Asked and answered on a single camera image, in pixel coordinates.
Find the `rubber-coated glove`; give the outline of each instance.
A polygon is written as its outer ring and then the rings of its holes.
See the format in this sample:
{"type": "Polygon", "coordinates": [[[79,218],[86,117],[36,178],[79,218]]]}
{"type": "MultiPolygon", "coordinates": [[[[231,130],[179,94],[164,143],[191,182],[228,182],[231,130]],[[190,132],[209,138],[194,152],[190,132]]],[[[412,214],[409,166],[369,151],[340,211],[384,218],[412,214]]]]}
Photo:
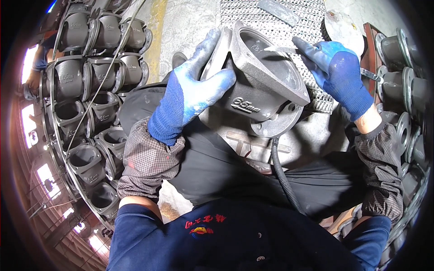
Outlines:
{"type": "Polygon", "coordinates": [[[237,78],[232,69],[222,69],[206,81],[197,81],[219,37],[219,29],[209,31],[193,56],[171,72],[166,93],[148,121],[149,134],[156,140],[175,145],[182,128],[235,84],[237,78]]]}
{"type": "Polygon", "coordinates": [[[351,115],[360,118],[374,102],[362,83],[357,55],[339,42],[318,42],[313,46],[293,37],[301,58],[318,86],[330,94],[351,115]]]}

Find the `factory window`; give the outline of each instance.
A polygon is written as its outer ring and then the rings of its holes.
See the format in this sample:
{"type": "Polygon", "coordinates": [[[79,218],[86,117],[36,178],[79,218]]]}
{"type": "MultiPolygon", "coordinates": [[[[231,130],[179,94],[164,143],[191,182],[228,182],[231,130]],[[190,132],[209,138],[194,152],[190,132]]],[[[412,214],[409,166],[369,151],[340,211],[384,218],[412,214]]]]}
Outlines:
{"type": "Polygon", "coordinates": [[[26,106],[21,110],[21,115],[23,118],[23,129],[26,138],[27,148],[31,148],[33,145],[38,143],[38,134],[36,133],[36,123],[29,118],[29,115],[35,116],[35,111],[33,105],[26,106]]]}
{"type": "Polygon", "coordinates": [[[33,66],[33,59],[35,58],[38,47],[39,45],[36,44],[35,47],[27,49],[26,56],[24,57],[23,72],[21,74],[21,84],[27,82],[27,79],[30,76],[30,71],[32,70],[33,66]]]}
{"type": "Polygon", "coordinates": [[[51,174],[48,164],[43,165],[38,170],[39,178],[41,179],[42,186],[45,187],[48,196],[51,199],[55,199],[62,193],[59,186],[54,181],[53,175],[51,174]]]}
{"type": "Polygon", "coordinates": [[[98,238],[98,236],[92,235],[89,238],[89,244],[93,247],[93,249],[95,249],[96,253],[99,254],[103,261],[109,261],[109,248],[98,238]]]}
{"type": "Polygon", "coordinates": [[[73,212],[74,212],[74,209],[71,207],[63,213],[63,217],[66,219],[73,212]]]}
{"type": "Polygon", "coordinates": [[[74,227],[74,230],[76,233],[80,233],[85,227],[86,225],[83,222],[80,222],[74,227]]]}

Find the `yellow painted line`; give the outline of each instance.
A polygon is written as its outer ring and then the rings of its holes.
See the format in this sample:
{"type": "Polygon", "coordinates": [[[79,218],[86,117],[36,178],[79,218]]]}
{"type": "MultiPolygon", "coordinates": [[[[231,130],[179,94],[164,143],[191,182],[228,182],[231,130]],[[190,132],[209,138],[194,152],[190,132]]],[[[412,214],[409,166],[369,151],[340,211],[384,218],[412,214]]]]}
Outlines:
{"type": "Polygon", "coordinates": [[[152,31],[152,43],[145,52],[144,60],[149,66],[148,84],[160,81],[160,54],[161,37],[163,34],[163,19],[166,14],[168,0],[153,0],[151,5],[151,18],[148,28],[152,31]]]}

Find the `stacked valve bodies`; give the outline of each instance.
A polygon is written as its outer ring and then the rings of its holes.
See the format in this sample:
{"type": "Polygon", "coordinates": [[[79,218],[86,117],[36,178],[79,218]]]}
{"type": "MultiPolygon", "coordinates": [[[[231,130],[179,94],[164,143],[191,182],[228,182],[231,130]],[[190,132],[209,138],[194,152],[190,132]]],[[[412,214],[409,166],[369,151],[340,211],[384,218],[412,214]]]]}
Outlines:
{"type": "Polygon", "coordinates": [[[118,95],[125,98],[146,84],[149,71],[142,54],[152,32],[141,20],[121,21],[117,13],[130,0],[94,2],[98,8],[68,4],[54,45],[65,54],[41,71],[39,104],[53,160],[68,173],[71,198],[82,197],[113,229],[119,204],[114,184],[124,169],[127,140],[119,125],[118,95]]]}
{"type": "Polygon", "coordinates": [[[381,102],[377,110],[385,122],[396,128],[396,150],[402,163],[404,189],[404,215],[391,229],[379,265],[384,267],[403,245],[427,188],[430,169],[425,157],[424,130],[430,89],[418,49],[403,29],[398,28],[391,37],[377,33],[375,49],[382,62],[377,74],[384,79],[383,83],[376,83],[381,102]]]}

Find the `navy blue shirt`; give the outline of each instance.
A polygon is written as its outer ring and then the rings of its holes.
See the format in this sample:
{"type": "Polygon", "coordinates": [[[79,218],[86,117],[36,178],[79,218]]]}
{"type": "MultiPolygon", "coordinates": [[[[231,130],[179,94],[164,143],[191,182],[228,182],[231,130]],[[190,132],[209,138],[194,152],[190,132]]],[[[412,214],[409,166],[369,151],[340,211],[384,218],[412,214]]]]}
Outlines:
{"type": "Polygon", "coordinates": [[[33,59],[33,67],[32,69],[36,71],[44,70],[47,67],[47,53],[48,50],[54,48],[54,42],[56,41],[57,34],[54,33],[50,37],[46,38],[39,46],[42,47],[42,50],[39,51],[35,58],[33,59]]]}
{"type": "Polygon", "coordinates": [[[390,226],[367,219],[341,243],[295,211],[258,202],[217,199],[167,224],[127,204],[107,270],[374,270],[390,226]]]}

